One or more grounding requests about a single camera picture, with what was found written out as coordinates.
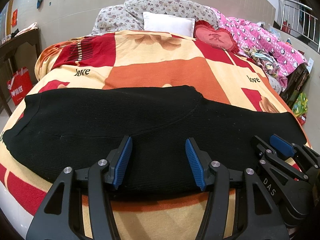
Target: white pillow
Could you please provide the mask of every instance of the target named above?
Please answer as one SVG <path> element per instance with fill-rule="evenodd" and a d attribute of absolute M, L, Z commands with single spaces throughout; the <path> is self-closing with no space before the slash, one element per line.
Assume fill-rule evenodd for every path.
<path fill-rule="evenodd" d="M 180 18 L 168 14 L 143 12 L 144 30 L 152 32 L 169 32 L 193 37 L 195 19 Z"/>

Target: wooden desk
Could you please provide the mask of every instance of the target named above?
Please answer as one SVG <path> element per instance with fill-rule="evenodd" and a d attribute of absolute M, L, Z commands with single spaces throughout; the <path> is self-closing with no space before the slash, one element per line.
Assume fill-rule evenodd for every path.
<path fill-rule="evenodd" d="M 12 74 L 18 70 L 15 59 L 14 59 L 14 55 L 17 51 L 17 48 L 20 45 L 24 44 L 25 42 L 28 42 L 30 45 L 35 45 L 37 58 L 39 58 L 41 54 L 39 29 L 30 30 L 0 45 L 0 63 L 5 60 L 9 60 L 12 66 L 12 69 L 11 69 Z M 1 89 L 0 89 L 0 99 L 4 106 L 4 109 L 6 110 L 7 114 L 10 116 L 12 114 L 12 111 L 9 108 L 7 100 Z"/>

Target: pink penguin blanket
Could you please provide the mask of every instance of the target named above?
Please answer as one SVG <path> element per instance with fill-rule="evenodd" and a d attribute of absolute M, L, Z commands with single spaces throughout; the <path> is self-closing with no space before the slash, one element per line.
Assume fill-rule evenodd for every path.
<path fill-rule="evenodd" d="M 307 63 L 306 58 L 288 44 L 278 40 L 278 38 L 261 28 L 256 23 L 225 17 L 215 8 L 211 8 L 217 16 L 218 26 L 228 30 L 239 47 L 239 54 L 248 57 L 241 47 L 249 49 L 263 49 L 272 55 L 279 64 L 278 77 L 276 78 L 282 88 L 287 87 L 287 76 L 290 75 L 300 64 Z"/>

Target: blanket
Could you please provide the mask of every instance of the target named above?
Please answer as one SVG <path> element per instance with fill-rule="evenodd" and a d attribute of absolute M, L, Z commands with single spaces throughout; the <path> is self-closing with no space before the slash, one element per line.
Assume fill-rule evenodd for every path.
<path fill-rule="evenodd" d="M 249 49 L 255 47 L 258 50 L 263 49 L 276 58 L 279 64 L 276 79 L 279 81 L 282 91 L 287 87 L 287 76 L 300 64 L 307 63 L 306 58 L 300 52 L 280 41 L 274 34 L 267 32 L 257 24 L 235 17 L 225 17 L 217 9 L 211 9 L 217 15 L 218 26 L 228 30 L 238 43 L 239 54 L 247 57 L 241 47 L 248 47 Z"/>
<path fill-rule="evenodd" d="M 112 89 L 186 84 L 217 102 L 252 111 L 292 113 L 271 88 L 263 70 L 245 57 L 170 33 L 120 31 L 61 42 L 42 52 L 35 72 L 39 82 L 29 94 L 70 87 Z M 3 132 L 16 123 L 24 109 L 23 100 Z M 10 155 L 2 141 L 3 132 L 0 181 L 26 212 L 35 215 L 51 183 Z M 160 201 L 113 201 L 112 208 L 122 240 L 194 240 L 207 198 L 208 193 L 199 193 Z M 86 196 L 82 202 L 85 233 L 92 237 Z M 225 236 L 232 234 L 234 214 L 235 190 L 231 189 Z"/>

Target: screw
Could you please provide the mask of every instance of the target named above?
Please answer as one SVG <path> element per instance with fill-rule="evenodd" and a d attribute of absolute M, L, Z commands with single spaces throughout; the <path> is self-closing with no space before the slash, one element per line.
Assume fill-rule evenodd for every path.
<path fill-rule="evenodd" d="M 220 166 L 220 162 L 218 162 L 218 161 L 213 161 L 213 162 L 211 162 L 211 165 L 212 165 L 213 167 L 219 167 L 219 166 Z"/>
<path fill-rule="evenodd" d="M 98 161 L 98 164 L 99 164 L 100 166 L 104 166 L 104 165 L 107 164 L 107 162 L 108 162 L 107 160 L 102 159 L 102 160 Z"/>
<path fill-rule="evenodd" d="M 246 171 L 249 175 L 254 174 L 253 169 L 247 168 L 245 171 Z"/>
<path fill-rule="evenodd" d="M 63 169 L 63 172 L 64 172 L 65 174 L 68 174 L 68 173 L 70 173 L 71 171 L 72 171 L 72 168 L 71 168 L 71 167 L 66 167 L 66 168 Z"/>

